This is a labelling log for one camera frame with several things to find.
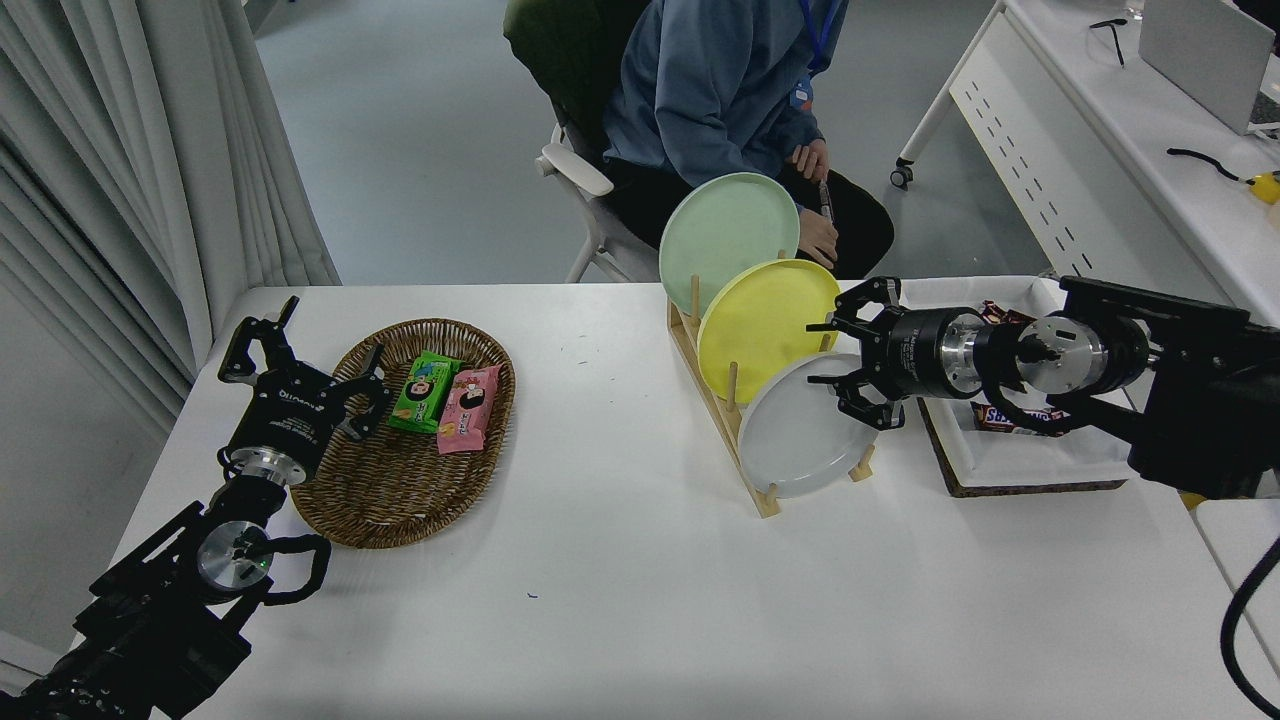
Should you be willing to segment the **person's right hand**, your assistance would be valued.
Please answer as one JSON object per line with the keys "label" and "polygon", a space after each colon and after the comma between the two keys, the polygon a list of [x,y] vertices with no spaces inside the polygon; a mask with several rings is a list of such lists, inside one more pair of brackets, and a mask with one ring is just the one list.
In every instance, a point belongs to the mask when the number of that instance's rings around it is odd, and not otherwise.
{"label": "person's right hand", "polygon": [[799,208],[797,217],[800,225],[797,256],[804,255],[833,272],[838,260],[838,232],[833,222],[808,208]]}

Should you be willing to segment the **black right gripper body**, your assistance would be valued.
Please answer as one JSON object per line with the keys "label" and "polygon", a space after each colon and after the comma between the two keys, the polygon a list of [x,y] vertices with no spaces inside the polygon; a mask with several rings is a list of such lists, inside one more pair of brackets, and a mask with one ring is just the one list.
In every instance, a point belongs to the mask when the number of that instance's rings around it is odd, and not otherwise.
{"label": "black right gripper body", "polygon": [[884,333],[872,343],[872,384],[881,395],[890,400],[954,395],[941,359],[945,332],[952,320],[951,307],[884,307],[877,315],[872,327]]}

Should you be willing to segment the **person's left hand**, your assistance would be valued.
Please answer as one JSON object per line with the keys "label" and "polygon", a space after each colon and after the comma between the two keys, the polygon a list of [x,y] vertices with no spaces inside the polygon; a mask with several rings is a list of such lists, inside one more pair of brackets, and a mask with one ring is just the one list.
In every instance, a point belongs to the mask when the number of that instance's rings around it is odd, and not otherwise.
{"label": "person's left hand", "polygon": [[823,138],[797,145],[788,156],[788,164],[812,183],[826,182],[829,173],[829,150]]}

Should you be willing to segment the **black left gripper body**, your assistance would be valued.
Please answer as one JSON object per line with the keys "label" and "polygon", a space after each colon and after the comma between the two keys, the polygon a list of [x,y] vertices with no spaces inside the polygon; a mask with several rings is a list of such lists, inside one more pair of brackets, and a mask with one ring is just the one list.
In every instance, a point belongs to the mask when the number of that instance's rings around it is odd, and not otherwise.
{"label": "black left gripper body", "polygon": [[252,452],[283,455],[302,473],[315,473],[346,406],[330,393],[337,380],[294,364],[260,373],[253,397],[228,445],[228,460],[246,461]]}

